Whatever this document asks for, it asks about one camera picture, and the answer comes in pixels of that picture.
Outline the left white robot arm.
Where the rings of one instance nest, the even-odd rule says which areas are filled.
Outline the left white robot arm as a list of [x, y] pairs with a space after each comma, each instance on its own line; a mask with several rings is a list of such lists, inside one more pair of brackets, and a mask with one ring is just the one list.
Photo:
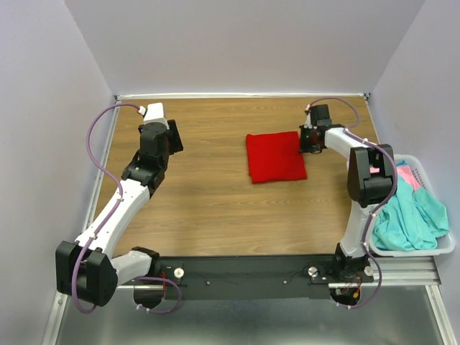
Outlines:
[[105, 306], [115, 289], [130, 280], [150, 284], [163, 278], [160, 256], [151, 249], [135, 247], [114, 256], [121, 235], [165, 179], [170, 156], [183, 151], [173, 119], [143, 124], [139, 135], [139, 149], [110, 201], [75, 241], [62, 241], [55, 251], [57, 289], [82, 313]]

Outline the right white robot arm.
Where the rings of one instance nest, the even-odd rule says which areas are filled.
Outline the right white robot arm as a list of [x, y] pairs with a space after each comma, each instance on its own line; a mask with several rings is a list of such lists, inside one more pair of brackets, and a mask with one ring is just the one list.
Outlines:
[[362, 277], [369, 266], [371, 225], [397, 190], [392, 147], [375, 144], [353, 134], [349, 127], [334, 124], [326, 104], [308, 104], [305, 115], [305, 123], [300, 126], [300, 152], [319, 154], [329, 149], [345, 157], [348, 163], [346, 187], [351, 213], [332, 263], [323, 272], [337, 282]]

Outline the red t shirt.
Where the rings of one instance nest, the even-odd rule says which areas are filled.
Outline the red t shirt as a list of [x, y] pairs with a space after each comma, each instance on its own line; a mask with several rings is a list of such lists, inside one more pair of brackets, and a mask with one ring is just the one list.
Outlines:
[[253, 184], [307, 178], [297, 132], [248, 134], [246, 150]]

